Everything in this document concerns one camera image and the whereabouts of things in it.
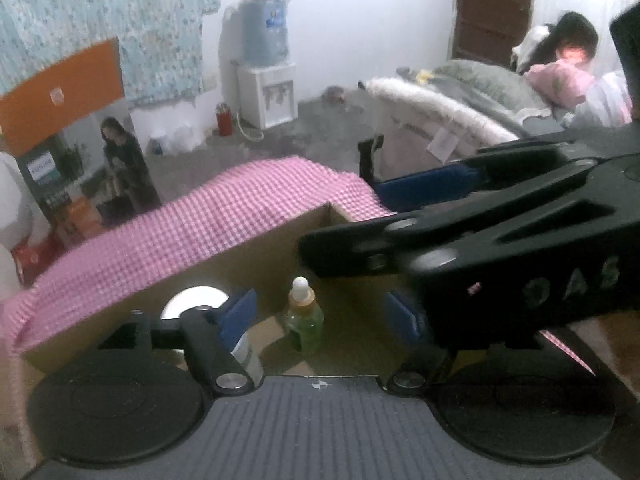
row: bottle with white cap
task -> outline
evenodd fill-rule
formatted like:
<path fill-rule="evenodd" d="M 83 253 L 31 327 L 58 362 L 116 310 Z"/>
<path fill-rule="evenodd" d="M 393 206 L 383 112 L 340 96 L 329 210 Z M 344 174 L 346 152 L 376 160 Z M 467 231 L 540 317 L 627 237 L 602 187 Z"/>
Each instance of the bottle with white cap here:
<path fill-rule="evenodd" d="M 309 355 L 320 348 L 324 314 L 309 282 L 301 276 L 293 280 L 284 323 L 294 350 Z"/>

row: pink checkered cloth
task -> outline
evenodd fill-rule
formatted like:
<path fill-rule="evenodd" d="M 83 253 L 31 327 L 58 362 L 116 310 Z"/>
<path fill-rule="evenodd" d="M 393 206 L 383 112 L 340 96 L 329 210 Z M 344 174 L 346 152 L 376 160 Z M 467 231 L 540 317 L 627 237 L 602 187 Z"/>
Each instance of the pink checkered cloth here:
<path fill-rule="evenodd" d="M 9 352 L 34 348 L 139 290 L 327 202 L 353 220 L 390 213 L 355 174 L 296 156 L 233 168 L 63 255 L 30 290 L 4 305 Z"/>

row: red thermos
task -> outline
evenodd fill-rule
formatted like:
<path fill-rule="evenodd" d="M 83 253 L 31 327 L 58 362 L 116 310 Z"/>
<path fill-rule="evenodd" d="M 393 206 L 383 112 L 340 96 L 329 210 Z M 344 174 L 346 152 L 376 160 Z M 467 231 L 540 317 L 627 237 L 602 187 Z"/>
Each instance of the red thermos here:
<path fill-rule="evenodd" d="M 227 137 L 234 132 L 234 122 L 231 117 L 231 108 L 226 103 L 216 106 L 216 118 L 218 119 L 218 134 Z"/>

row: person's black hair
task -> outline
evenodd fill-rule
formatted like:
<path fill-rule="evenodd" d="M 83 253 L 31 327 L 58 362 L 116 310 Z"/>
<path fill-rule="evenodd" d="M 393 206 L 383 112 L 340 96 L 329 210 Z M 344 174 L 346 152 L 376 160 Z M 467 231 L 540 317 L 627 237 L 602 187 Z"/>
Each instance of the person's black hair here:
<path fill-rule="evenodd" d="M 599 40 L 598 31 L 592 23 L 579 12 L 570 11 L 560 18 L 555 27 L 549 27 L 549 35 L 540 41 L 520 73 L 528 72 L 533 65 L 555 62 L 556 51 L 564 46 L 583 48 L 591 60 L 596 55 Z"/>
<path fill-rule="evenodd" d="M 112 144 L 113 141 L 109 140 L 109 139 L 107 139 L 107 137 L 105 137 L 104 131 L 103 131 L 105 128 L 110 128 L 111 130 L 115 130 L 121 136 L 131 137 L 131 138 L 135 139 L 135 137 L 133 135 L 131 135 L 127 130 L 124 129 L 122 124 L 120 124 L 120 122 L 115 117 L 106 117 L 100 123 L 100 134 L 101 134 L 102 138 L 104 139 L 104 142 L 106 142 L 107 144 Z"/>

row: gray ribbed platform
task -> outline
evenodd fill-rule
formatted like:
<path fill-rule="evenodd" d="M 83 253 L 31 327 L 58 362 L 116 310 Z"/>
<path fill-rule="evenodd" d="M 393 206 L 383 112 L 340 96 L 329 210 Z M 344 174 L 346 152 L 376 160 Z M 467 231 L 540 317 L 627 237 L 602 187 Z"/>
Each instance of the gray ribbed platform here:
<path fill-rule="evenodd" d="M 460 446 L 421 400 L 374 378 L 269 377 L 254 394 L 214 403 L 194 435 L 145 463 L 78 470 L 49 462 L 32 480 L 613 480 L 593 458 L 504 465 Z"/>

